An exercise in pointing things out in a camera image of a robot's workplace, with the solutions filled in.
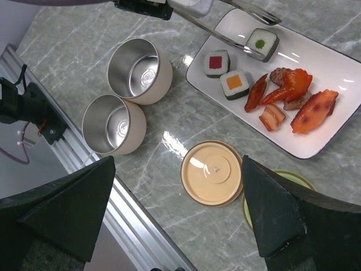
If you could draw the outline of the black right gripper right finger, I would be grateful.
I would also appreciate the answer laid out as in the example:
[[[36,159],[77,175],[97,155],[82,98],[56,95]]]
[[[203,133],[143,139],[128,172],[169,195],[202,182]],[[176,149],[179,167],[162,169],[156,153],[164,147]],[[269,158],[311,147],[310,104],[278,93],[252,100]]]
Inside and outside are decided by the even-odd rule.
[[[245,198],[268,270],[360,270],[360,206],[243,156]]]

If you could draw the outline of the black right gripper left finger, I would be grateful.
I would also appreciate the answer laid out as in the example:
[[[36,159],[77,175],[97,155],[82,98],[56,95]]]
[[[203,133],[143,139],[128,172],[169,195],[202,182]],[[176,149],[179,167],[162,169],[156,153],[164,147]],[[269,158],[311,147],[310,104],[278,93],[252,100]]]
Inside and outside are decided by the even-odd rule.
[[[115,177],[113,156],[1,199],[1,270],[20,270],[34,241],[91,261]]]

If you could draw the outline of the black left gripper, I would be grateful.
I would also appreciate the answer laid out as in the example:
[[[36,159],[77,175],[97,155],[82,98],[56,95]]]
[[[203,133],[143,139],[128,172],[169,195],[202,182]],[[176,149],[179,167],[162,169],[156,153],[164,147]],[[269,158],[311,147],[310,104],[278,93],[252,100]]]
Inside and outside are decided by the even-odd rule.
[[[133,12],[140,15],[169,20],[173,13],[173,8],[166,2],[157,3],[151,1],[113,1],[115,7],[123,11]]]

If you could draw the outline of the sushi roll red centre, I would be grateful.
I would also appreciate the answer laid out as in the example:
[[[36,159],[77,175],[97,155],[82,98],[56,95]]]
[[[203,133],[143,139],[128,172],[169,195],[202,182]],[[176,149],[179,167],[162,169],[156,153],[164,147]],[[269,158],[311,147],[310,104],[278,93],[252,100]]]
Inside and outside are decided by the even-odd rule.
[[[203,61],[206,77],[220,78],[230,71],[230,56],[227,50],[207,51]]]

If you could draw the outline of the sushi roll green centre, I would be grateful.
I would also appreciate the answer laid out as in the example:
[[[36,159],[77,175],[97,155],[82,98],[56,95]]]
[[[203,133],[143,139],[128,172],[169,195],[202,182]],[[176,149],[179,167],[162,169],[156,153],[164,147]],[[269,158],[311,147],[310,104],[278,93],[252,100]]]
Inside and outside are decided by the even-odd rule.
[[[275,52],[280,39],[274,32],[263,28],[256,28],[246,42],[246,46],[250,49],[263,54],[263,62],[268,62]]]

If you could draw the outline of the metal food tongs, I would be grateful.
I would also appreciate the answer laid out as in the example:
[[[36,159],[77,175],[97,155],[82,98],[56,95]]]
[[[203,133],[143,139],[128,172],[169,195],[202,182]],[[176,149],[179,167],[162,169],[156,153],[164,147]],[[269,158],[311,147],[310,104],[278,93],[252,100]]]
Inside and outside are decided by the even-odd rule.
[[[270,12],[254,5],[254,4],[246,3],[244,1],[222,1],[222,2],[246,12],[248,15],[252,16],[254,19],[256,19],[266,25],[273,26],[273,25],[280,24],[282,22],[282,19],[278,18],[277,16],[271,14]],[[264,55],[259,53],[258,51],[250,49],[249,47],[247,47],[245,45],[241,45],[241,44],[233,41],[232,39],[220,34],[216,30],[209,28],[205,24],[198,21],[197,18],[187,15],[183,12],[176,11],[175,9],[173,9],[173,10],[180,17],[186,19],[190,23],[196,25],[197,27],[206,31],[211,36],[223,41],[224,43],[228,44],[229,46],[232,46],[237,49],[242,49],[242,51],[244,51],[248,55],[255,57],[256,59],[262,60],[262,58],[264,57]]]

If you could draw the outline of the orange chicken wing piece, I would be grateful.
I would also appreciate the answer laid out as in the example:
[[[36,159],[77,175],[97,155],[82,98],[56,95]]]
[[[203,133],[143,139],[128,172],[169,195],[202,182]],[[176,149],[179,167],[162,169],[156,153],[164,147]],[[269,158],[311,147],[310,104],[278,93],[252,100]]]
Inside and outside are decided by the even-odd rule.
[[[265,96],[259,103],[260,106],[275,103],[280,100],[287,102],[294,100],[308,91],[312,82],[312,75],[306,70],[294,69],[284,76],[284,85]]]

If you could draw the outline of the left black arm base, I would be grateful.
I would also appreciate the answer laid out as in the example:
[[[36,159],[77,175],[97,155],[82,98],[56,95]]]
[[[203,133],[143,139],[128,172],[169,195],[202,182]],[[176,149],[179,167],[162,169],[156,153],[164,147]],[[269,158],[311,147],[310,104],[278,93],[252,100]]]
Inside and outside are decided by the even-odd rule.
[[[38,134],[49,144],[58,141],[67,123],[34,82],[26,82],[27,65],[23,65],[16,82],[1,78],[1,123],[27,121],[37,126]]]

